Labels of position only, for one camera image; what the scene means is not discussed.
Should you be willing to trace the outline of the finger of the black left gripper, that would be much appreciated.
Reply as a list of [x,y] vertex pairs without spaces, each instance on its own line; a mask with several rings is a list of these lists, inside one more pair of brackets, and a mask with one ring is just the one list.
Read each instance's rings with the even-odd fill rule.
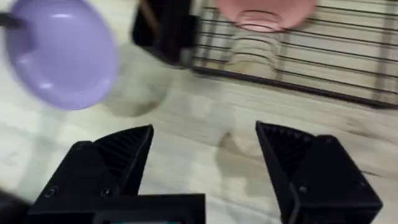
[[7,29],[25,29],[26,27],[26,23],[23,18],[11,14],[10,12],[0,13],[0,25]]

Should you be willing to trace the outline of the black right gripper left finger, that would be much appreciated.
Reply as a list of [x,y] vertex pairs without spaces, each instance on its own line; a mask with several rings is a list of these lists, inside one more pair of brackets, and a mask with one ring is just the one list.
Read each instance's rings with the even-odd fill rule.
[[72,145],[30,210],[42,214],[147,212],[138,195],[154,127],[129,128]]

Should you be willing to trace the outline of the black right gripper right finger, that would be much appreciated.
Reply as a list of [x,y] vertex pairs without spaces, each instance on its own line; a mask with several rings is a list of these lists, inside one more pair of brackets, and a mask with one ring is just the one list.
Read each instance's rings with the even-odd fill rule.
[[371,223],[383,202],[339,140],[256,122],[282,223]]

